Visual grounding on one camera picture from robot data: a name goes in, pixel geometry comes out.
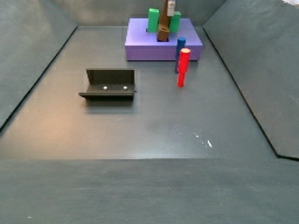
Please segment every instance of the gray wall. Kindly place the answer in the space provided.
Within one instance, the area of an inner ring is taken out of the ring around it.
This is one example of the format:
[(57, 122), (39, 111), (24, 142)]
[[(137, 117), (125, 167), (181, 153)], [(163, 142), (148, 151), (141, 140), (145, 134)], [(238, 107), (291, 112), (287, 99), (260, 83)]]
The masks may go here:
[(0, 128), (75, 28), (48, 0), (0, 1)]
[(299, 10), (282, 0), (228, 0), (204, 30), (276, 153), (299, 158)]
[[(147, 17), (149, 8), (161, 9), (164, 0), (52, 0), (79, 25), (127, 25)], [(176, 10), (195, 25), (203, 25), (227, 0), (176, 0)]]

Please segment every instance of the gray floor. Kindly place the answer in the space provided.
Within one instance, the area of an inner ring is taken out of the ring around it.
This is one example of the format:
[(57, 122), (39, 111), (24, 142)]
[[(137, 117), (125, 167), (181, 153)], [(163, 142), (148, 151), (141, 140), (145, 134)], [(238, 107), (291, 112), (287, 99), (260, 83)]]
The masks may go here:
[[(179, 89), (172, 62), (125, 62), (125, 29), (79, 28), (1, 132), (0, 223), (298, 223), (299, 165), (275, 158), (199, 34)], [(131, 107), (77, 96), (87, 67), (136, 69)]]
[[(124, 27), (80, 27), (0, 137), (0, 158), (268, 159), (268, 147), (201, 28), (185, 87), (173, 62), (127, 62)], [(132, 67), (131, 106), (79, 97), (87, 68)]]
[(296, 224), (299, 165), (280, 159), (0, 163), (5, 224)]

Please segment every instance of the green block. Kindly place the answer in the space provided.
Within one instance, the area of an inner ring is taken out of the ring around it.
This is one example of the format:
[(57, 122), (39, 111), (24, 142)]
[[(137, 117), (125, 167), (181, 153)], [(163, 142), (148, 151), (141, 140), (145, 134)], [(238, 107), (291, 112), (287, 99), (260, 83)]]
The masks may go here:
[(147, 31), (148, 32), (157, 32), (157, 22), (159, 22), (159, 10), (149, 9), (149, 11), (148, 11), (148, 24), (147, 24)]
[(169, 30), (171, 32), (177, 32), (180, 27), (180, 20), (181, 20), (181, 13), (176, 11), (173, 13), (171, 24), (169, 24)]

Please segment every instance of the brown block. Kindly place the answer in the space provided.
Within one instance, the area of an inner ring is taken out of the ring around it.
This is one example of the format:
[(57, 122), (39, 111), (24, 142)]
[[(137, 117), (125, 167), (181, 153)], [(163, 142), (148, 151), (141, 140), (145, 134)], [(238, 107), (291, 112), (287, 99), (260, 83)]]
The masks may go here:
[(168, 41), (169, 33), (171, 33), (169, 28), (159, 24), (157, 40), (163, 42)]
[(164, 0), (163, 13), (159, 19), (157, 40), (167, 41), (169, 35), (171, 17), (167, 16), (168, 0)]

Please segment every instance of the stacked blocks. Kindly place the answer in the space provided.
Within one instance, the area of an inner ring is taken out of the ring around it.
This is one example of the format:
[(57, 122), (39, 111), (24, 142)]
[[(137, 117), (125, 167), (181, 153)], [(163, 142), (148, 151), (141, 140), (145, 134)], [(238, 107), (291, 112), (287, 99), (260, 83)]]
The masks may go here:
[(171, 32), (168, 42), (156, 41), (156, 32), (145, 32), (147, 18), (129, 18), (125, 35), (127, 60), (176, 60), (177, 38), (185, 37), (185, 47), (191, 49), (191, 60), (199, 60), (203, 50), (201, 40), (192, 21), (181, 18), (177, 32)]
[(149, 11), (148, 11), (148, 25), (147, 25), (147, 31), (148, 32), (157, 32), (157, 21), (159, 21), (159, 10), (149, 9)]

